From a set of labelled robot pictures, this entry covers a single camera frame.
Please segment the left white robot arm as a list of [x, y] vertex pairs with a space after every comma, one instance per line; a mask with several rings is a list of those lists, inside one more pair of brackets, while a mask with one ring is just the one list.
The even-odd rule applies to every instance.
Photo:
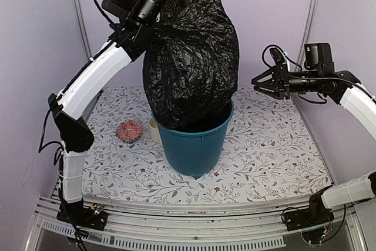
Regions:
[[94, 136], [82, 115], [99, 91], [122, 69], [137, 60], [155, 35], [156, 20], [167, 0], [103, 0], [97, 7], [102, 15], [112, 14], [113, 33], [99, 52], [48, 104], [62, 139], [63, 210], [75, 224], [87, 219], [82, 200], [83, 164]]

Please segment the teal plastic trash bin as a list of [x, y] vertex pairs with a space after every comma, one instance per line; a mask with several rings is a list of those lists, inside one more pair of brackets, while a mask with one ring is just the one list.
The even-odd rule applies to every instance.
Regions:
[[157, 122], [160, 140], [169, 165], [178, 173], [195, 179], [202, 177], [218, 163], [229, 122], [233, 101], [218, 112], [176, 129]]

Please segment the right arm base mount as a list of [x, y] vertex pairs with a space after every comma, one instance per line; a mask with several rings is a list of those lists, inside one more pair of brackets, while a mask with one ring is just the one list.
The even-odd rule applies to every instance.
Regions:
[[298, 209], [294, 207], [286, 208], [281, 214], [281, 220], [288, 231], [305, 229], [316, 225], [330, 223], [334, 220], [331, 209], [325, 208], [321, 195], [323, 190], [310, 196], [308, 207]]

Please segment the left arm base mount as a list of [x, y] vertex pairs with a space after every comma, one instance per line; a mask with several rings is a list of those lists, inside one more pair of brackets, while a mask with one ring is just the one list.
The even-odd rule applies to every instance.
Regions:
[[63, 199], [56, 218], [74, 226], [104, 231], [108, 213], [105, 212], [105, 206], [102, 204], [94, 203], [86, 208], [83, 199], [75, 203], [68, 203]]

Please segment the black plastic trash bag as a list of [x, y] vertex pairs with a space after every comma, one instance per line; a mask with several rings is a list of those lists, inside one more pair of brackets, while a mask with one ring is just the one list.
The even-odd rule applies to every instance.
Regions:
[[180, 129], [211, 119], [237, 90], [236, 29], [221, 0], [168, 0], [143, 60], [155, 119]]

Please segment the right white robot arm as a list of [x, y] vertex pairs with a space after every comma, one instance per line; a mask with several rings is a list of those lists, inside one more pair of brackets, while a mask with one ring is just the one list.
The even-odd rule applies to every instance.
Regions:
[[[255, 91], [279, 100], [289, 99], [293, 93], [301, 96], [315, 92], [320, 98], [319, 104], [325, 104], [330, 98], [349, 111], [372, 137], [375, 136], [375, 97], [351, 72], [335, 71], [329, 43], [306, 44], [305, 63], [297, 72], [290, 71], [292, 60], [279, 46], [269, 45], [265, 50], [270, 53], [274, 65], [251, 80]], [[308, 225], [316, 225], [329, 209], [373, 198], [375, 172], [370, 172], [312, 195], [311, 207], [304, 211], [303, 217]]]

